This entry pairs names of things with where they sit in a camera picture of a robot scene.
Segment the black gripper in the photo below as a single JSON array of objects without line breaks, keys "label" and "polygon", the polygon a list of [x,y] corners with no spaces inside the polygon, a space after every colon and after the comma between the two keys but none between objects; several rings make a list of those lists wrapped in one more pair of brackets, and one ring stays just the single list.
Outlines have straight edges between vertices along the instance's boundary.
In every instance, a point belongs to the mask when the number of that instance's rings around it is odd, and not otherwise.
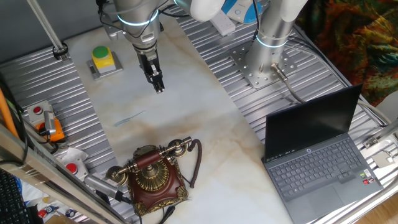
[{"label": "black gripper", "polygon": [[140,67],[144,71],[147,81],[154,87],[157,93],[162,93],[165,90],[162,71],[158,58],[157,49],[150,50],[149,52],[137,53]]}]

